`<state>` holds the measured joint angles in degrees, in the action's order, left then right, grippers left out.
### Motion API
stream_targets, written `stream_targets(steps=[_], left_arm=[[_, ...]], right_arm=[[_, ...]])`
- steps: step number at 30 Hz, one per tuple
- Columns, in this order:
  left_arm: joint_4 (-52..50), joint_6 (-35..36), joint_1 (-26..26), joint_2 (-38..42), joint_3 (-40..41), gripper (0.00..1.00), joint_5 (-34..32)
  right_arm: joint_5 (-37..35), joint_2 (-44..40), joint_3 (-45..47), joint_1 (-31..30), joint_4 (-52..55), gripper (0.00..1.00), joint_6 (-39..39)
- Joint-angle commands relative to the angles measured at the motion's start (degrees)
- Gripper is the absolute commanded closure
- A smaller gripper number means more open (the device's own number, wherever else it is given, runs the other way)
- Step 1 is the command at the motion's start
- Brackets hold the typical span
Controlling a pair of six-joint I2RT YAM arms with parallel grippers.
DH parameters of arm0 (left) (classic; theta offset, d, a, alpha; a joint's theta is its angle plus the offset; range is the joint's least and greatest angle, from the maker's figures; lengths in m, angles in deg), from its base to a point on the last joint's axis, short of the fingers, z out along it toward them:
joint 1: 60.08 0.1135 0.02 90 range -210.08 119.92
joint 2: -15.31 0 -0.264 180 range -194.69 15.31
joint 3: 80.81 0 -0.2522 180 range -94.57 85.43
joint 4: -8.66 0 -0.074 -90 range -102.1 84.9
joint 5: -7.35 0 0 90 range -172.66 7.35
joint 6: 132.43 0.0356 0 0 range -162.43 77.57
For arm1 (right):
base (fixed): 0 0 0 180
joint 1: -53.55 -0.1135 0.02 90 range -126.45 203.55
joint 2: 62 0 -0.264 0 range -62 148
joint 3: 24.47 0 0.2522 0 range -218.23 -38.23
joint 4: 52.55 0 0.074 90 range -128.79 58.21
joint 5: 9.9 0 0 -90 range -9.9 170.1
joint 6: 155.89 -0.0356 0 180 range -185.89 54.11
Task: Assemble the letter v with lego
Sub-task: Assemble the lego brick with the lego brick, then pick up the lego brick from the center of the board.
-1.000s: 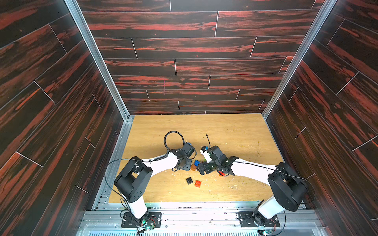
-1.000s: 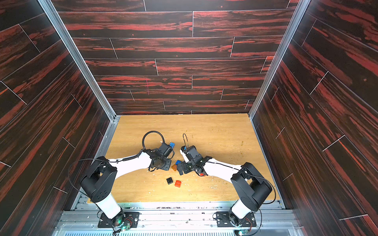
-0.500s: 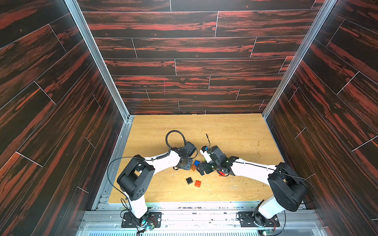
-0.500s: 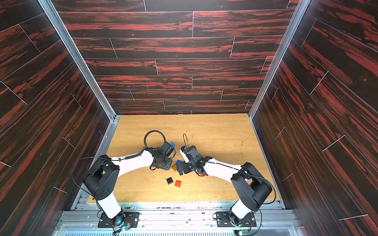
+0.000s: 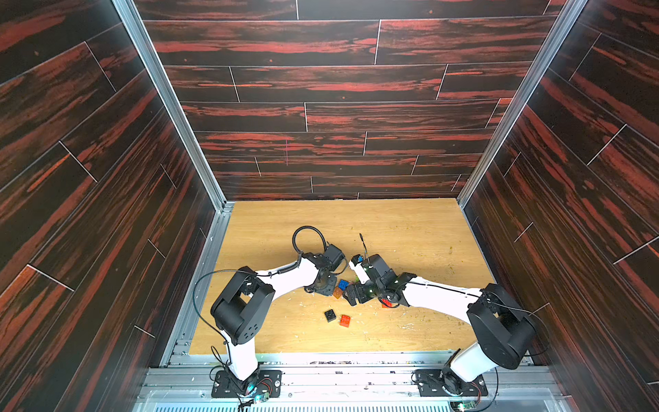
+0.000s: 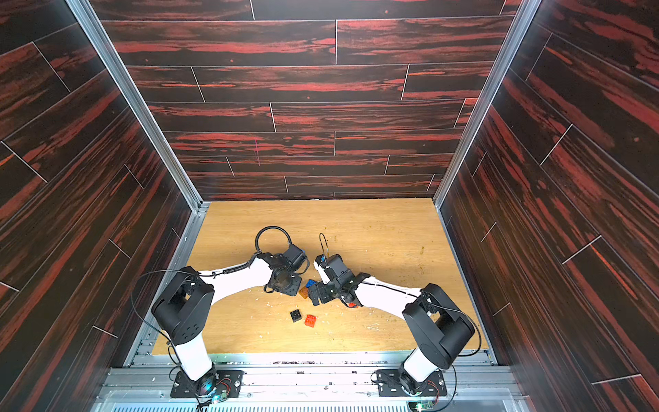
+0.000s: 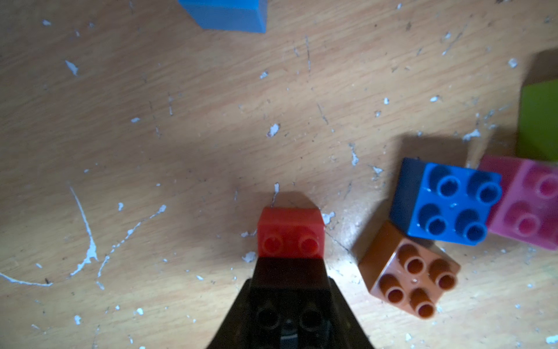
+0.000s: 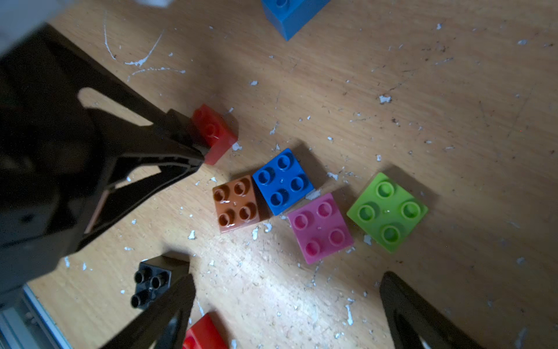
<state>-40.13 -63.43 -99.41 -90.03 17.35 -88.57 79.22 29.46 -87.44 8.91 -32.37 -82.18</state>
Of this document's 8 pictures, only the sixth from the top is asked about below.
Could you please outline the red orange lego brick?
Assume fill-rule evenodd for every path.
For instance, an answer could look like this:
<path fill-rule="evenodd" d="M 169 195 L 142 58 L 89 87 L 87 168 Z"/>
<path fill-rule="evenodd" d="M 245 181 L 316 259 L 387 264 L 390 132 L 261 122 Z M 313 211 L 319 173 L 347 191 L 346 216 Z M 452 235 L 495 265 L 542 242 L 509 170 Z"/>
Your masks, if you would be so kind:
<path fill-rule="evenodd" d="M 308 327 L 313 328 L 315 326 L 316 322 L 317 322 L 317 317 L 314 316 L 314 315 L 309 314 L 305 317 L 305 325 L 308 326 Z"/>

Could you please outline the black lego brick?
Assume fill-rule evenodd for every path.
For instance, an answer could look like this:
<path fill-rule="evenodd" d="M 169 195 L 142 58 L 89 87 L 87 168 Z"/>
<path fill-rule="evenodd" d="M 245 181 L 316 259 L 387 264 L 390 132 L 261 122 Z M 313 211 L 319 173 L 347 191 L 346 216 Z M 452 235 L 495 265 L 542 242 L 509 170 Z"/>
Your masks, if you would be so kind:
<path fill-rule="evenodd" d="M 290 317 L 294 323 L 302 320 L 302 315 L 299 309 L 290 312 Z"/>

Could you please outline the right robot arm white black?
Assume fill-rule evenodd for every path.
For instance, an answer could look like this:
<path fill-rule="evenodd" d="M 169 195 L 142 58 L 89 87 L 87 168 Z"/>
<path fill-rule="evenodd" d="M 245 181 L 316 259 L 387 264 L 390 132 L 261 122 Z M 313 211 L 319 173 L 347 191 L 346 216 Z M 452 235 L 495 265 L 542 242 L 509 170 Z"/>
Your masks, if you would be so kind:
<path fill-rule="evenodd" d="M 446 370 L 477 333 L 473 319 L 458 308 L 442 288 L 405 288 L 380 281 L 367 273 L 355 275 L 340 255 L 314 260 L 322 281 L 311 286 L 314 306 L 339 300 L 348 308 L 372 308 L 403 319 L 417 348 L 398 368 L 399 385 L 420 392 L 433 373 Z"/>

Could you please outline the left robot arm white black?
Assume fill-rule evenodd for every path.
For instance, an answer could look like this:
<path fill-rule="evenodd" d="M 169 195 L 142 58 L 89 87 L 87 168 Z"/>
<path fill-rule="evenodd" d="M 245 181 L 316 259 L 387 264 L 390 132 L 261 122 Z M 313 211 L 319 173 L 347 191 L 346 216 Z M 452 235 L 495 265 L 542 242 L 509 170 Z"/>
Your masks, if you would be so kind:
<path fill-rule="evenodd" d="M 203 331 L 216 302 L 250 288 L 294 296 L 301 286 L 301 267 L 309 259 L 296 245 L 283 253 L 255 252 L 249 260 L 225 269 L 176 272 L 151 312 L 173 345 L 185 377 L 206 395 L 215 389 L 216 369 L 206 350 Z"/>

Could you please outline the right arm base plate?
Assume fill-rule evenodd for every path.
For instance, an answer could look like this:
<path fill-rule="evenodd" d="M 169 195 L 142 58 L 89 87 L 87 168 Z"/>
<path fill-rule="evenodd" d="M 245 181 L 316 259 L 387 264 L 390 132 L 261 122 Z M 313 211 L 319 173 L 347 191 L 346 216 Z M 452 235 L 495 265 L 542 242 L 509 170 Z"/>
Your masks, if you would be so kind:
<path fill-rule="evenodd" d="M 418 383 L 411 378 L 401 378 L 398 369 L 379 369 L 372 373 L 371 381 L 378 387 L 381 397 L 436 397 L 447 395 L 446 382 L 441 371 L 431 373 Z"/>

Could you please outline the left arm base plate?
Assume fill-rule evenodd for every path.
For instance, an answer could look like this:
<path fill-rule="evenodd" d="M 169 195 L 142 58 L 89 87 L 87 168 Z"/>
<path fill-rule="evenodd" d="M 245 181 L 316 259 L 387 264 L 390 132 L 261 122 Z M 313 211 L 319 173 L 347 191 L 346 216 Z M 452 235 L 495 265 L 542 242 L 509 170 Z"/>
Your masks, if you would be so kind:
<path fill-rule="evenodd" d="M 216 377 L 193 381 L 178 370 L 173 381 L 170 397 L 174 399 L 206 400 L 218 397 L 219 400 L 237 398 L 240 395 L 245 372 L 242 370 L 217 370 Z"/>

